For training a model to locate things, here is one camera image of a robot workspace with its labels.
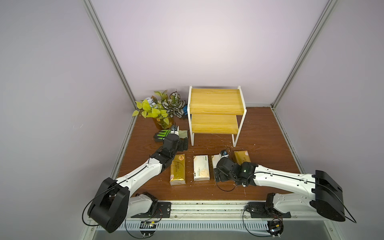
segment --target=white wall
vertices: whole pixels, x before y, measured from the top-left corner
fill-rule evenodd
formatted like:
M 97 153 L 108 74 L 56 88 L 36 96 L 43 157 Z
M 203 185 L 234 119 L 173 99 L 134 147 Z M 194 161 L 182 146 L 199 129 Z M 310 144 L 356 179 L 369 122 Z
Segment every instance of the white wall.
M 136 99 L 242 86 L 270 104 L 327 0 L 92 0 Z
M 0 239 L 78 239 L 132 104 L 81 1 L 1 1 L 0 32 Z
M 339 1 L 277 107 L 306 172 L 340 184 L 357 224 L 346 239 L 382 239 L 384 2 Z

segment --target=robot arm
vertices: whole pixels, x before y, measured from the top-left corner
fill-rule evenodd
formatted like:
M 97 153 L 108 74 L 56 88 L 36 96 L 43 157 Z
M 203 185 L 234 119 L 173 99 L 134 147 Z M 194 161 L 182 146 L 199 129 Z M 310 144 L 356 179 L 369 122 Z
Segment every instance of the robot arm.
M 296 174 L 244 162 L 234 163 L 227 157 L 221 158 L 216 168 L 221 173 L 220 181 L 233 180 L 236 184 L 268 186 L 292 194 L 267 195 L 262 211 L 269 215 L 281 215 L 290 211 L 313 211 L 321 216 L 345 221 L 342 188 L 326 173 L 316 170 L 316 174 Z
M 140 167 L 116 180 L 107 178 L 101 183 L 88 209 L 88 216 L 107 232 L 115 231 L 127 216 L 146 212 L 154 214 L 157 200 L 152 195 L 131 196 L 149 179 L 168 168 L 178 151 L 188 149 L 188 139 L 180 139 L 178 127 L 173 128 L 164 138 L 163 146 Z

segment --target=yellow tissue pack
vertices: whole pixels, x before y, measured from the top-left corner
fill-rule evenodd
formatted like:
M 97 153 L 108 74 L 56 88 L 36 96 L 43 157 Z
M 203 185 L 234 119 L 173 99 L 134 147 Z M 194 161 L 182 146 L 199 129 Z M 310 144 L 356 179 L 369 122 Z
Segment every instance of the yellow tissue pack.
M 185 184 L 185 154 L 175 155 L 170 166 L 171 186 Z
M 235 159 L 238 165 L 242 165 L 243 162 L 251 162 L 248 151 L 235 151 Z

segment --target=mounting plate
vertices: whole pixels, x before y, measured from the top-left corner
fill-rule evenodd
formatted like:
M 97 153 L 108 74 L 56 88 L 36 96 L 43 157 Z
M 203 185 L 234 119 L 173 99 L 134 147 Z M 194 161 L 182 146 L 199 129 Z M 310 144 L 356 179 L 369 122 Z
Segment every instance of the mounting plate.
M 260 214 L 266 214 L 265 202 L 249 202 L 248 206 L 250 208 L 249 213 L 251 214 L 251 218 L 273 218 L 273 216 L 265 216 Z M 286 214 L 282 214 L 281 216 L 283 218 L 291 218 L 291 213 L 287 212 Z
M 171 202 L 158 202 L 157 208 L 161 209 L 161 211 L 157 211 L 157 213 L 153 216 L 153 218 L 169 218 L 170 217 L 170 211 L 171 211 Z M 151 215 L 148 213 L 144 214 L 137 214 L 132 216 L 131 218 L 150 218 Z

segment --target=wooden table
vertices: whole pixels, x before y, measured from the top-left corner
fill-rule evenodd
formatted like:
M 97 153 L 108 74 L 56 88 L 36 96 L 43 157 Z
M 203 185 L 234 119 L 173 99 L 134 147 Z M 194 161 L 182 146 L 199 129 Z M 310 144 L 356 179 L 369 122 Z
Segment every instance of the wooden table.
M 187 120 L 174 118 L 180 130 L 187 130 Z M 138 117 L 126 154 L 120 167 L 119 177 L 144 163 L 150 154 L 162 144 L 154 142 L 157 132 L 152 119 Z M 265 200 L 270 192 L 287 193 L 271 187 L 238 186 L 231 192 L 221 191 L 215 184 L 210 163 L 210 181 L 193 181 L 193 156 L 215 155 L 227 147 L 234 150 L 248 150 L 251 161 L 276 170 L 300 173 L 292 154 L 285 142 L 276 119 L 270 108 L 248 108 L 245 117 L 242 137 L 236 148 L 232 147 L 232 139 L 227 134 L 196 134 L 196 144 L 189 145 L 184 151 L 186 157 L 186 185 L 171 186 L 169 184 L 170 168 L 155 176 L 137 193 L 149 192 L 160 200 Z M 233 182 L 219 182 L 222 189 L 232 189 Z
M 247 113 L 240 86 L 237 89 L 212 89 L 192 88 L 191 85 L 187 111 L 192 146 L 195 133 L 211 133 L 231 134 L 233 146 L 236 147 Z M 237 115 L 243 116 L 240 126 Z

